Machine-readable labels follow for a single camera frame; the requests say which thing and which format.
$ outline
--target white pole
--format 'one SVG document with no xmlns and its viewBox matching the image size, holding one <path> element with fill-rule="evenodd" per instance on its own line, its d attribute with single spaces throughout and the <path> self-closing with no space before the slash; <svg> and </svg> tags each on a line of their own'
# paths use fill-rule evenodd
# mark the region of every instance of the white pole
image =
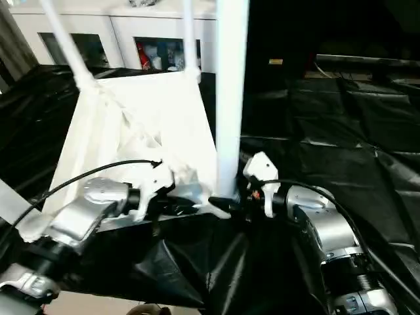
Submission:
<svg viewBox="0 0 420 315">
<path fill-rule="evenodd" d="M 67 62 L 72 69 L 74 79 L 79 89 L 93 82 L 93 76 L 86 68 L 72 37 L 64 29 L 58 14 L 51 3 L 51 0 L 40 0 L 45 14 L 51 23 L 52 30 L 55 34 L 56 40 L 60 45 L 61 51 L 66 56 Z"/>
<path fill-rule="evenodd" d="M 217 195 L 236 195 L 249 0 L 217 1 Z"/>
<path fill-rule="evenodd" d="M 194 35 L 194 8 L 193 0 L 184 0 L 184 57 L 185 72 L 201 81 L 201 72 L 197 66 L 197 42 Z"/>
</svg>

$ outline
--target black tarp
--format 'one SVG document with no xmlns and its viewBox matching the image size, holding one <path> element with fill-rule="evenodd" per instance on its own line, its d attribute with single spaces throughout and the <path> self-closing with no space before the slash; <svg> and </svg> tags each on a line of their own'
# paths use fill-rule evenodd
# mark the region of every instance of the black tarp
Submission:
<svg viewBox="0 0 420 315">
<path fill-rule="evenodd" d="M 97 77 L 141 74 L 92 71 Z M 214 75 L 204 73 L 200 89 L 214 136 Z M 0 178 L 25 198 L 48 188 L 77 96 L 69 69 L 56 66 L 38 67 L 0 96 Z M 404 85 L 279 82 L 274 91 L 245 96 L 241 139 L 242 157 L 264 151 L 280 178 L 331 191 L 373 251 L 417 296 L 419 106 L 420 89 Z M 308 272 L 299 267 L 293 244 L 293 231 L 280 219 L 204 215 L 154 222 L 99 234 L 64 285 L 208 314 L 315 314 L 303 282 Z M 417 310 L 378 271 L 397 303 Z"/>
</svg>

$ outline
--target white cabinet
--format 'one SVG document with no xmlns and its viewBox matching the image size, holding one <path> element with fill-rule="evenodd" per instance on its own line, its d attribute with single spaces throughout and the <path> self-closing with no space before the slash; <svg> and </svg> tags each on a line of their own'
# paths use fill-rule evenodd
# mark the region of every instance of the white cabinet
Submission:
<svg viewBox="0 0 420 315">
<path fill-rule="evenodd" d="M 66 64 L 44 14 L 13 14 L 40 64 Z M 88 66 L 124 67 L 109 16 L 62 15 Z"/>
<path fill-rule="evenodd" d="M 199 64 L 203 72 L 214 73 L 215 0 L 192 2 Z M 54 0 L 54 6 L 88 66 L 141 69 L 138 50 L 143 48 L 143 60 L 152 66 L 154 61 L 163 70 L 182 65 L 182 0 L 140 8 L 129 0 Z M 26 0 L 10 12 L 40 64 L 66 64 L 39 0 Z"/>
<path fill-rule="evenodd" d="M 182 50 L 184 32 L 182 20 L 179 18 L 112 16 L 111 19 L 125 66 L 128 68 L 142 68 L 138 54 L 139 43 L 143 47 L 147 45 L 158 47 L 164 44 L 166 49 L 173 46 L 176 51 Z M 216 21 L 194 20 L 194 24 L 201 70 L 203 72 L 215 72 L 213 43 L 215 42 Z"/>
</svg>

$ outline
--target bottle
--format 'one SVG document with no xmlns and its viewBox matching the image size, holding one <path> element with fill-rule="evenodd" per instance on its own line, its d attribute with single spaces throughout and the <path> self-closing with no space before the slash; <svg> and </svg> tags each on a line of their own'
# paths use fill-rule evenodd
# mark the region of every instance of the bottle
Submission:
<svg viewBox="0 0 420 315">
<path fill-rule="evenodd" d="M 141 43 L 137 43 L 137 52 L 138 57 L 140 58 L 140 64 L 142 65 L 143 70 L 150 70 L 152 67 L 150 65 L 150 60 L 144 53 L 144 49 Z"/>
</svg>

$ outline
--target wire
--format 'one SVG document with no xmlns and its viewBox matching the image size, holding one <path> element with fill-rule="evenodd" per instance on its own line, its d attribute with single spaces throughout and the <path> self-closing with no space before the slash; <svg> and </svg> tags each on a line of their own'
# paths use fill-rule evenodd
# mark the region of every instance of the wire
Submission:
<svg viewBox="0 0 420 315">
<path fill-rule="evenodd" d="M 302 186 L 304 188 L 312 190 L 312 191 L 318 193 L 319 195 L 327 198 L 335 206 L 337 211 L 342 216 L 344 216 L 344 218 L 347 220 L 347 222 L 349 223 L 352 231 L 354 232 L 354 235 L 356 236 L 357 240 L 359 241 L 360 247 L 368 255 L 368 253 L 369 253 L 368 246 L 367 246 L 366 242 L 364 241 L 359 229 L 357 229 L 356 223 L 354 223 L 354 220 L 352 219 L 352 217 L 350 216 L 348 211 L 338 201 L 336 201 L 333 197 L 331 197 L 329 194 L 327 194 L 323 190 L 321 190 L 321 189 L 319 189 L 315 186 L 305 184 L 305 183 L 299 182 L 297 180 L 291 180 L 291 179 L 273 179 L 273 180 L 262 181 L 262 182 L 259 182 L 259 183 L 262 184 L 262 186 L 264 186 L 265 184 L 274 184 L 274 183 Z"/>
<path fill-rule="evenodd" d="M 9 227 L 9 229 L 3 234 L 3 237 L 0 240 L 0 249 L 3 248 L 4 243 L 7 241 L 9 236 L 12 234 L 13 229 L 16 228 L 16 226 L 31 212 L 34 210 L 39 204 L 44 202 L 48 197 L 55 194 L 59 190 L 63 189 L 64 187 L 73 184 L 74 182 L 87 177 L 89 175 L 95 174 L 97 172 L 103 171 L 105 169 L 110 169 L 111 167 L 119 166 L 119 165 L 125 165 L 125 164 L 135 164 L 135 163 L 149 163 L 152 164 L 153 167 L 158 166 L 161 162 L 156 161 L 150 161 L 148 159 L 128 159 L 127 161 L 119 161 L 114 162 L 111 164 L 106 164 L 100 167 L 97 167 L 96 169 L 92 169 L 90 171 L 87 171 L 86 173 L 80 174 L 79 176 L 76 176 L 70 180 L 67 180 L 66 182 L 63 182 L 62 184 L 58 185 L 57 187 L 53 188 L 49 192 L 46 192 L 43 194 L 43 197 L 39 200 L 37 200 L 35 203 L 33 203 L 30 207 L 28 207 L 18 218 L 16 221 L 13 222 L 13 224 Z"/>
<path fill-rule="evenodd" d="M 326 76 L 326 77 L 328 77 L 328 78 L 330 78 L 330 79 L 333 79 L 333 77 L 331 77 L 328 73 L 324 72 L 324 71 L 323 71 L 323 69 L 321 69 L 321 68 L 317 65 L 317 63 L 316 63 L 316 62 L 314 62 L 314 65 L 315 65 L 316 69 L 318 69 L 318 71 L 319 71 L 319 72 L 321 72 L 321 74 L 323 74 L 324 76 Z"/>
</svg>

